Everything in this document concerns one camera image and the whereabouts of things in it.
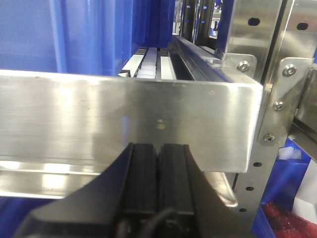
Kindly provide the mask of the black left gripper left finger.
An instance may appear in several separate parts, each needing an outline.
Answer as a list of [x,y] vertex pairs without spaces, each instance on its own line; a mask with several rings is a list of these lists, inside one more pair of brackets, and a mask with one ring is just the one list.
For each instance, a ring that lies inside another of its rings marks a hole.
[[130,143],[91,182],[29,212],[16,238],[112,238],[117,223],[157,211],[157,154],[153,145]]

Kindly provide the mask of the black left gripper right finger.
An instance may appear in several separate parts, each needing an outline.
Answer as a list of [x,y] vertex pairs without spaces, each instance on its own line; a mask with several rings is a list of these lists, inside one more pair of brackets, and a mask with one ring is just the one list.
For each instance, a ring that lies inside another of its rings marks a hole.
[[160,238],[272,238],[264,215],[248,227],[225,206],[198,168],[188,145],[164,144],[158,156],[160,207],[172,208]]

